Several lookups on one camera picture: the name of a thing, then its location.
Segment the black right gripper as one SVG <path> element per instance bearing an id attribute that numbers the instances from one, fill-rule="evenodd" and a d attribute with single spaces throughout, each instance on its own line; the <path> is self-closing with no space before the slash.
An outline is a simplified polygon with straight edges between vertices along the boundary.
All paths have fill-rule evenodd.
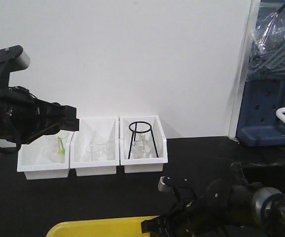
<path id="1" fill-rule="evenodd" d="M 141 232 L 151 237 L 198 237 L 216 231 L 220 221 L 219 193 L 197 198 L 194 192 L 175 192 L 176 204 L 165 214 L 141 222 Z"/>

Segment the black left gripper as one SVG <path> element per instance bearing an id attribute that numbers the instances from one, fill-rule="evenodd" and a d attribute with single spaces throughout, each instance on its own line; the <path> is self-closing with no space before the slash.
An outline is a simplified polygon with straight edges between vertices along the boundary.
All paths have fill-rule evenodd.
<path id="1" fill-rule="evenodd" d="M 79 131 L 79 125 L 75 107 L 42 101 L 20 86 L 0 87 L 0 139 L 30 144 L 61 130 Z"/>

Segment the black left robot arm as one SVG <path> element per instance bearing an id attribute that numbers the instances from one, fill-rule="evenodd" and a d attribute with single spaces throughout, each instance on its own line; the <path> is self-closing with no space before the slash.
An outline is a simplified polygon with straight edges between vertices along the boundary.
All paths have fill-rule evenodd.
<path id="1" fill-rule="evenodd" d="M 0 154 L 15 154 L 42 136 L 79 127 L 75 107 L 46 102 L 21 86 L 0 86 Z"/>

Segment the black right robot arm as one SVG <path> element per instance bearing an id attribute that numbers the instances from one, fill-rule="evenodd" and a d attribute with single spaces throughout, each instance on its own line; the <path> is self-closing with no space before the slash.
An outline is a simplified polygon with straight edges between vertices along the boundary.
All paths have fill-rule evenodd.
<path id="1" fill-rule="evenodd" d="M 160 192 L 172 193 L 176 202 L 165 214 L 141 222 L 141 232 L 152 237 L 199 237 L 226 226 L 248 226 L 269 237 L 285 237 L 285 194 L 261 183 L 229 185 L 212 181 L 198 197 L 188 179 L 173 182 L 162 176 Z"/>

